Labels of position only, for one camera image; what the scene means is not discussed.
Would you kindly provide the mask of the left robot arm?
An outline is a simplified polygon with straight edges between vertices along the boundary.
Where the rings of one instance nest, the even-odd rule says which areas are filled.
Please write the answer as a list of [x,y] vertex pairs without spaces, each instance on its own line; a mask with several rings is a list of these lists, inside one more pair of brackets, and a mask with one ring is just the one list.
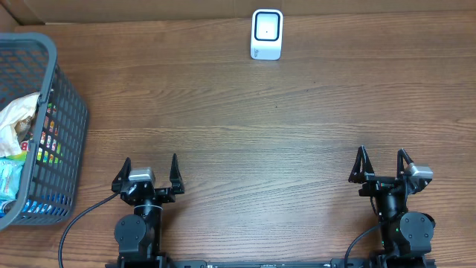
[[112,181],[112,192],[133,207],[115,226],[118,243],[118,267],[172,267],[173,262],[161,250],[163,205],[176,201],[185,192],[176,154],[170,167],[170,186],[155,187],[152,168],[132,168],[130,159]]

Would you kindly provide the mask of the green gummy candy bag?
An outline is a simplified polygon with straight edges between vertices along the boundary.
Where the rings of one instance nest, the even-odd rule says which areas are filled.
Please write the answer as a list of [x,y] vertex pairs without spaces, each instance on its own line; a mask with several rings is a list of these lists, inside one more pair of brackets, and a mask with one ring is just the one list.
[[[16,160],[25,161],[28,152],[28,142],[33,138],[33,128],[34,128],[34,121],[36,117],[28,117],[23,121],[20,121],[16,128],[20,130],[19,134],[19,145],[22,149],[22,152],[15,156]],[[44,121],[44,128],[47,128],[50,133],[53,133],[54,136],[47,134],[45,131],[42,132],[40,144],[45,145],[47,148],[51,149],[53,153],[44,152],[43,149],[40,147],[37,153],[36,159],[38,161],[42,161],[48,164],[61,164],[62,160],[59,159],[59,156],[62,156],[61,151],[61,144],[57,142],[55,139],[56,136],[59,134],[59,130],[55,127],[55,122],[50,120],[48,116],[45,117]]]

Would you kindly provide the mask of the beige paper snack bag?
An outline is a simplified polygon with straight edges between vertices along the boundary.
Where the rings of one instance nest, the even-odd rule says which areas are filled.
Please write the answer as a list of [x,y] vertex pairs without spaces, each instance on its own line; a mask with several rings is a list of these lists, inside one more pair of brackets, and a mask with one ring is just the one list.
[[19,133],[16,130],[18,123],[26,123],[25,130],[36,114],[36,105],[40,93],[35,92],[11,101],[1,111],[1,157],[15,156],[22,152]]

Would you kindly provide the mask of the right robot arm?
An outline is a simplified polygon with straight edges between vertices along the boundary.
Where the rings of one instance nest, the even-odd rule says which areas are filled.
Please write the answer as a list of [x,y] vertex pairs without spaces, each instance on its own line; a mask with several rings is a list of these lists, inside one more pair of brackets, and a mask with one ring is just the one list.
[[408,197],[423,191],[434,176],[427,165],[417,165],[402,148],[397,152],[396,175],[377,176],[365,146],[356,154],[349,182],[360,184],[358,194],[370,199],[378,223],[361,233],[348,246],[343,266],[353,267],[350,253],[369,233],[380,231],[383,249],[358,263],[361,267],[435,267],[425,256],[431,252],[436,222],[426,213],[409,211]]

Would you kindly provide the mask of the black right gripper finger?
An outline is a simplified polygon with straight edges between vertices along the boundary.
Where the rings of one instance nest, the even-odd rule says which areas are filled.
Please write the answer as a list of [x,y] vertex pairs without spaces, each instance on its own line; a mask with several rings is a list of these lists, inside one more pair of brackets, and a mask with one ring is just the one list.
[[365,146],[362,145],[358,148],[356,160],[349,175],[348,182],[365,183],[374,177],[375,172],[373,166],[371,165]]
[[404,148],[399,149],[397,152],[397,171],[396,171],[396,176],[398,178],[403,176],[404,173],[404,163],[406,165],[409,165],[413,163],[414,161],[411,159],[411,157],[406,153]]

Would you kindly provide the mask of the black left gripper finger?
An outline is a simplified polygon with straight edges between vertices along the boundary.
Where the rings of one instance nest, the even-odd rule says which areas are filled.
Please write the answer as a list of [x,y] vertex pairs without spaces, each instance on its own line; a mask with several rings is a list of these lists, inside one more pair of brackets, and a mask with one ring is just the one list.
[[123,167],[118,172],[117,176],[112,181],[112,192],[120,193],[123,184],[129,180],[129,174],[131,172],[131,159],[127,157],[123,163]]
[[175,153],[171,162],[170,182],[174,194],[183,194],[185,192],[184,182],[179,170],[178,156]]

